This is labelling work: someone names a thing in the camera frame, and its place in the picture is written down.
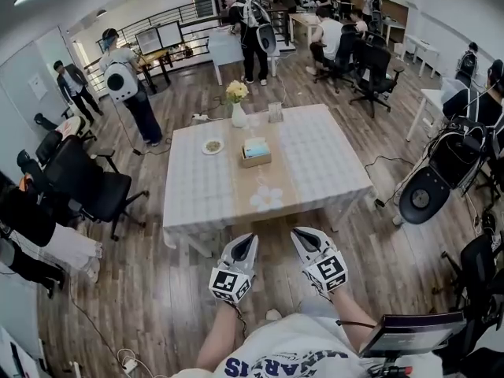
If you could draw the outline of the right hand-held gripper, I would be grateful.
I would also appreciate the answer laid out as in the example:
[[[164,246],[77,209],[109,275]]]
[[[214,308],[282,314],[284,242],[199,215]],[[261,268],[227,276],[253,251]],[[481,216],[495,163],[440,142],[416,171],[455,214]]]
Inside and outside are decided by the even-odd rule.
[[[326,249],[333,245],[332,239],[323,231],[311,227],[295,227],[291,240],[303,263],[311,261],[312,249]],[[304,274],[319,292],[333,292],[348,280],[348,270],[339,250],[328,249],[313,263]]]

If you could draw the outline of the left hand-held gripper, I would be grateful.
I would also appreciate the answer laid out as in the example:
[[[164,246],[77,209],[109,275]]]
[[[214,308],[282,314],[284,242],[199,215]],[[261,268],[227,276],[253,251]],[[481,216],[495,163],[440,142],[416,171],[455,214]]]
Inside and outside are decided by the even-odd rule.
[[[258,236],[252,233],[241,235],[225,246],[210,276],[209,290],[214,298],[230,304],[240,303],[252,288],[257,252]]]

